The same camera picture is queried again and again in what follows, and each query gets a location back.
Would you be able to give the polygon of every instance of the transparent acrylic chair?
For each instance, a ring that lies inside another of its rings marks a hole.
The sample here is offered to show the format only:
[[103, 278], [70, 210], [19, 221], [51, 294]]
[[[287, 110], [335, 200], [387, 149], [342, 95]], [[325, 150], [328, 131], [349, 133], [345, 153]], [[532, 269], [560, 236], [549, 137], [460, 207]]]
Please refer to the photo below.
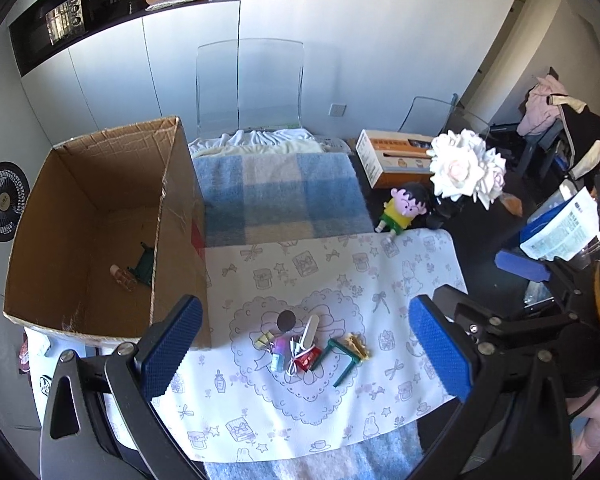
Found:
[[304, 45], [253, 38], [198, 48], [198, 136], [301, 128]]
[[464, 129], [473, 130], [483, 139], [489, 135], [489, 125], [471, 112], [432, 97], [417, 96], [402, 122], [399, 132], [435, 137], [452, 130], [459, 133]]

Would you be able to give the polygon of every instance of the black fan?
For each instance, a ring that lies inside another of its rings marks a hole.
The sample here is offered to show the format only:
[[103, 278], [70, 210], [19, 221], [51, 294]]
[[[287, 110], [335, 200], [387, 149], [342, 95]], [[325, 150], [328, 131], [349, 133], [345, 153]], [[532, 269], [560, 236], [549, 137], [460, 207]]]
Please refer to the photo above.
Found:
[[0, 162], [0, 242], [13, 239], [29, 196], [29, 183], [12, 162]]

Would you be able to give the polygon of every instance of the white printed tablecloth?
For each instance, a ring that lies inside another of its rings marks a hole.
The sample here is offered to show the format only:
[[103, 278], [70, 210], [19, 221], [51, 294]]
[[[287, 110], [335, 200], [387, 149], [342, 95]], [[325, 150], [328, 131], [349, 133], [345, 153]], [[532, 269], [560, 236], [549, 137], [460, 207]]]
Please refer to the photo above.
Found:
[[[444, 283], [464, 289], [451, 236], [412, 230], [206, 251], [212, 346], [189, 351], [154, 407], [194, 460], [294, 458], [387, 433], [449, 400], [411, 333], [409, 300]], [[353, 332], [371, 359], [333, 383], [349, 357], [332, 352], [297, 376], [269, 369], [254, 346], [292, 310], [301, 335], [319, 316], [316, 343]], [[132, 442], [109, 402], [116, 436]]]

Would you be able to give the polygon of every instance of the green object in box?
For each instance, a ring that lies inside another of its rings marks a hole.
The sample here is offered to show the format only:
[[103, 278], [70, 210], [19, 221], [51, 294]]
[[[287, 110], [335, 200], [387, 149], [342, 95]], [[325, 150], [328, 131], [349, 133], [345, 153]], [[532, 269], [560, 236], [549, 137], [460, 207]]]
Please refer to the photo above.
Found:
[[140, 256], [138, 264], [135, 267], [127, 267], [127, 269], [140, 283], [151, 286], [151, 276], [154, 273], [154, 248], [149, 247], [144, 242], [140, 242], [140, 245], [142, 245], [144, 252]]

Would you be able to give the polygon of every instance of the open cardboard box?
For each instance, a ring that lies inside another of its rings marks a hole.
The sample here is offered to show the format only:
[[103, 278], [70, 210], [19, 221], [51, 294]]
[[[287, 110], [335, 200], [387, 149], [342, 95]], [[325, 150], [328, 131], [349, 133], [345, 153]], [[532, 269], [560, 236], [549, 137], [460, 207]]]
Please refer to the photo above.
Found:
[[[179, 118], [55, 146], [18, 224], [4, 315], [85, 344], [117, 344], [193, 294], [205, 315], [192, 346], [208, 348], [204, 213]], [[135, 267], [141, 242], [155, 248], [152, 286], [129, 293], [109, 267]]]

